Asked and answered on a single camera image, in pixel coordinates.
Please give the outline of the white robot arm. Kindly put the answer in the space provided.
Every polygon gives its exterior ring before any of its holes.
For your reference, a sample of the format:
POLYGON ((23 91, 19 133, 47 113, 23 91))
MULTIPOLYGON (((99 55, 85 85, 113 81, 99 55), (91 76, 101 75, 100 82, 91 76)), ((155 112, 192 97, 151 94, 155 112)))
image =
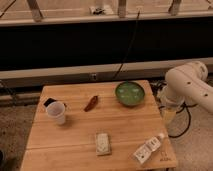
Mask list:
POLYGON ((162 118, 168 125, 185 99, 191 99, 213 114, 213 87, 206 83, 208 69, 200 61, 189 62, 168 70, 166 85, 160 92, 160 101, 165 107, 162 118))

